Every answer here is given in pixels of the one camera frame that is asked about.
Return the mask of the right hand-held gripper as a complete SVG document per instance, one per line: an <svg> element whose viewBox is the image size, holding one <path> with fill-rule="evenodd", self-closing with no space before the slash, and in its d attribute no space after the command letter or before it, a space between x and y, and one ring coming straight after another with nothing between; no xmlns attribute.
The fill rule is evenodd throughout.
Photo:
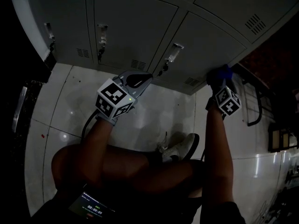
<svg viewBox="0 0 299 224"><path fill-rule="evenodd" d="M207 111L212 104L216 104L224 119L241 109L241 101L232 80L232 72L211 71L207 75L206 82L212 89L212 96L206 105Z"/></svg>

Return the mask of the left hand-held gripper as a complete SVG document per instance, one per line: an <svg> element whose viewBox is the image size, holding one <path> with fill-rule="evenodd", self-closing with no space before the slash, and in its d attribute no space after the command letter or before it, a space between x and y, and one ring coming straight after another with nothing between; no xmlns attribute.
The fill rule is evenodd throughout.
<svg viewBox="0 0 299 224"><path fill-rule="evenodd" d="M115 125L119 116L128 113L138 102L153 76L145 71L129 70L108 79L97 90L96 119Z"/></svg>

